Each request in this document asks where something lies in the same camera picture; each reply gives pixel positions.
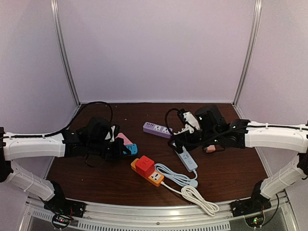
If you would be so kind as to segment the blue square plug adapter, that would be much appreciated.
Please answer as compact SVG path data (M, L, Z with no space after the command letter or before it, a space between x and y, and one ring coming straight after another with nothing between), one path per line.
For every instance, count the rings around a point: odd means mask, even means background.
M126 148L130 151L130 154L129 156L135 156L138 154L138 147L136 144L129 144L129 145L126 145Z

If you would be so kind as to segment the light pink charger plug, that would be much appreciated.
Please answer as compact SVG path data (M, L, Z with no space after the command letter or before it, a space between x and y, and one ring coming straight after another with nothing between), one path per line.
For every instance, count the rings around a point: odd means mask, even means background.
M215 151L216 151L216 147L214 145L210 145L210 146L205 148L206 153L213 153Z

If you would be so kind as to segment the purple power strip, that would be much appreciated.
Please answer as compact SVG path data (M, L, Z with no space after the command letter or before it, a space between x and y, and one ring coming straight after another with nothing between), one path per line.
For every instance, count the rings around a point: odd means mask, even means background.
M157 125L150 122L145 122L143 125L143 131L152 135L170 139L171 134L165 126Z

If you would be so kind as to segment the pink triangular power socket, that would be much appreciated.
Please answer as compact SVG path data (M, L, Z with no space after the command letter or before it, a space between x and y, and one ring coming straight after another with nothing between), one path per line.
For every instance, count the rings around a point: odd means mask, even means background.
M123 133L119 133L117 135L117 138L123 139L124 145L132 145L133 144L133 142L126 135L124 135Z

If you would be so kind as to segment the red plug adapter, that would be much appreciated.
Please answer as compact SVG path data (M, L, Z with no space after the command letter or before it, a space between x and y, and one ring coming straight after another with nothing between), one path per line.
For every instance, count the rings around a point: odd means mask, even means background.
M136 172L143 176L144 178L148 178L154 171L154 161L147 156L143 155L135 164Z

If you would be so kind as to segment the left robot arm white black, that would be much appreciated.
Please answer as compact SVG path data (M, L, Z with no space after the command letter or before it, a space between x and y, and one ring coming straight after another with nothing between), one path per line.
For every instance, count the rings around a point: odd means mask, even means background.
M15 159L52 156L58 158L97 155L104 161L132 156L132 151L119 137L120 126L112 119L92 117L88 124L76 131L66 127L47 134L14 134L0 129L0 180L11 182L20 189L35 194L46 206L59 214L69 210L61 186L37 177L18 164Z

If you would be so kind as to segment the orange power strip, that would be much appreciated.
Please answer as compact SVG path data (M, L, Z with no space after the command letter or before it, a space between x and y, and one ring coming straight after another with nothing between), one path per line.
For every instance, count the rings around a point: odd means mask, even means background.
M164 176L155 170L155 162L147 156L136 158L130 165L133 171L156 187L164 181Z

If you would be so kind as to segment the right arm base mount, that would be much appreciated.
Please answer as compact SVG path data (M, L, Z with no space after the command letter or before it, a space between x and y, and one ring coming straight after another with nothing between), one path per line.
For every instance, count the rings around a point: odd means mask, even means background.
M233 217L262 212L264 209L271 208L270 199L260 194L261 183L262 181L259 181L255 184L250 198L243 200L237 199L230 203Z

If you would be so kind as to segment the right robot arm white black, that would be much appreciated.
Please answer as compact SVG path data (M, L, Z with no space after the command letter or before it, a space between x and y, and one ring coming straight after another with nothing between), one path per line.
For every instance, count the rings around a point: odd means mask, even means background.
M297 155L273 176L255 184L247 209L257 212L276 193L299 179L308 177L308 127L275 125L248 119L227 123L216 105L204 106L194 114L175 109L184 125L179 132L171 132L168 145L177 153L197 147L219 145L222 148L268 147L295 151Z

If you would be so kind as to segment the light blue power strip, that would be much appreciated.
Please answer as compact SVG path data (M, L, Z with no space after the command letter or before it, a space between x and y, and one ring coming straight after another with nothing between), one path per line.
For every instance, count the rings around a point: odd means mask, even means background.
M179 157L180 161L184 164L188 172L193 172L194 170L197 170L198 165L196 164L190 153L185 149L185 147L182 148L182 153L178 153L177 151L175 151L175 153Z

